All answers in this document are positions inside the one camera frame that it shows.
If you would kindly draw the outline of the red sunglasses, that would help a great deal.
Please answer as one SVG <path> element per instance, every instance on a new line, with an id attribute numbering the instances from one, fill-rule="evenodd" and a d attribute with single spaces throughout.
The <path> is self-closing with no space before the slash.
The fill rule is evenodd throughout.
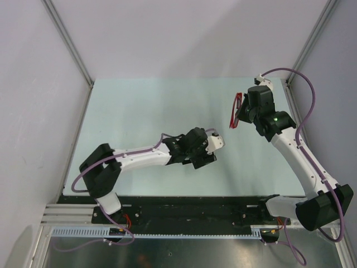
<path id="1" fill-rule="evenodd" d="M 243 96 L 241 92 L 237 92 L 237 94 L 235 95 L 235 98 L 234 98 L 233 105 L 232 105 L 231 118 L 230 118 L 230 123 L 229 123 L 229 128 L 231 128 L 231 129 L 237 128 L 237 126 L 239 124 L 239 119 L 237 119 L 235 117 L 235 113 L 237 111 L 237 99 L 239 96 Z"/>

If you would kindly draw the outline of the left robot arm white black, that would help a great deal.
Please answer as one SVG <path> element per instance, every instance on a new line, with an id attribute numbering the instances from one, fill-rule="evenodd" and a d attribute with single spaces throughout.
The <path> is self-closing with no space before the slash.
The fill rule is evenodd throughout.
<path id="1" fill-rule="evenodd" d="M 114 190 L 119 175 L 149 166 L 192 164 L 199 169 L 216 161 L 215 152 L 223 148 L 223 138 L 214 130 L 195 127 L 186 134 L 163 133 L 153 146 L 115 150 L 108 143 L 99 145 L 80 165 L 78 179 L 83 179 L 88 193 L 111 223 L 123 217 L 122 204 Z"/>

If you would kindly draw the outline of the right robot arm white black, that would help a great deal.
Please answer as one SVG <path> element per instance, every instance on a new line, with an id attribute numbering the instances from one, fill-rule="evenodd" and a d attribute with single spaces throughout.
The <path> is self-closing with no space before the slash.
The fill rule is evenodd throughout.
<path id="1" fill-rule="evenodd" d="M 344 216 L 354 192 L 340 185 L 312 156 L 311 151 L 296 134 L 296 124 L 285 112 L 275 110 L 273 92 L 266 85 L 248 89 L 239 111 L 238 120 L 252 123 L 285 158 L 302 185 L 305 197 L 293 198 L 271 195 L 258 208 L 257 217 L 264 224 L 277 217 L 296 219 L 308 231 L 317 230 Z"/>

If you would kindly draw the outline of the aluminium front crossbar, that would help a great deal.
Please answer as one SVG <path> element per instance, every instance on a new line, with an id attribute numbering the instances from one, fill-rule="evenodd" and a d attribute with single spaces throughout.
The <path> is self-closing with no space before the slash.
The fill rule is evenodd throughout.
<path id="1" fill-rule="evenodd" d="M 48 204 L 41 219 L 42 226 L 89 226 L 95 205 Z"/>

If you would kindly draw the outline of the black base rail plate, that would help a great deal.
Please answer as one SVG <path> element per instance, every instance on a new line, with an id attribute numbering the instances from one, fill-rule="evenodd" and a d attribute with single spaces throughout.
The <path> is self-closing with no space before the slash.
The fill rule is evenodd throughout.
<path id="1" fill-rule="evenodd" d="M 94 199 L 89 196 L 64 196 L 58 204 L 95 205 L 91 222 L 109 224 L 111 220 L 129 231 L 154 233 L 178 231 L 208 234 L 212 230 L 228 233 L 249 226 L 278 227 L 278 221 L 295 223 L 295 219 L 268 214 L 266 196 L 238 197 L 119 197 L 122 209 L 106 218 Z"/>

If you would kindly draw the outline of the right aluminium frame post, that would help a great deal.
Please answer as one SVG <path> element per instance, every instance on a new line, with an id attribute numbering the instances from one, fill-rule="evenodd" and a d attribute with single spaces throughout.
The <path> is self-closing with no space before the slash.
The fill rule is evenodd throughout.
<path id="1" fill-rule="evenodd" d="M 310 53 L 312 52 L 314 46 L 316 45 L 319 37 L 322 35 L 325 27 L 327 26 L 328 22 L 332 18 L 332 15 L 335 13 L 340 0 L 328 0 L 320 13 L 312 31 L 310 32 L 308 39 L 306 40 L 301 52 L 297 60 L 293 65 L 293 70 L 301 71 L 303 65 L 305 64 L 306 60 L 308 59 Z"/>

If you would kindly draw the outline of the aluminium frame post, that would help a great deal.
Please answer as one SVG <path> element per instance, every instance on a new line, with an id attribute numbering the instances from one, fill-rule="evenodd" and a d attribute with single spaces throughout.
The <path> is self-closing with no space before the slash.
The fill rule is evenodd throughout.
<path id="1" fill-rule="evenodd" d="M 54 24 L 56 30 L 59 33 L 64 45 L 66 46 L 70 56 L 72 57 L 76 67 L 78 68 L 81 76 L 84 78 L 86 84 L 90 89 L 93 88 L 94 80 L 91 77 L 87 67 L 85 66 L 82 57 L 78 49 L 76 48 L 73 39 L 71 38 L 57 8 L 55 7 L 53 1 L 51 0 L 41 0 L 47 14 L 49 15 L 52 23 Z"/>
<path id="2" fill-rule="evenodd" d="M 335 13 L 340 0 L 328 0 L 320 13 L 312 31 L 310 32 L 308 39 L 306 40 L 301 52 L 297 60 L 293 65 L 293 70 L 301 71 L 303 65 L 305 64 L 306 60 L 308 59 L 310 53 L 312 52 L 314 46 L 316 45 L 319 37 L 322 35 L 325 27 L 327 26 L 328 22 L 332 18 L 332 15 Z"/>

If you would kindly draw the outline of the left aluminium frame post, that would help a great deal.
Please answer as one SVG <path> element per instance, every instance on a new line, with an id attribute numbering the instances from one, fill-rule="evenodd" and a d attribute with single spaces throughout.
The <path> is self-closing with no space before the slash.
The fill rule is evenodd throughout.
<path id="1" fill-rule="evenodd" d="M 90 89 L 93 88 L 94 80 L 91 77 L 87 67 L 85 66 L 82 57 L 78 49 L 76 48 L 73 39 L 71 38 L 57 8 L 55 7 L 53 1 L 51 0 L 41 0 L 47 14 L 49 15 L 52 23 L 54 24 L 56 30 L 59 33 L 64 45 L 66 46 L 70 56 L 72 57 L 76 67 L 78 68 L 81 76 L 84 78 L 86 84 Z"/>

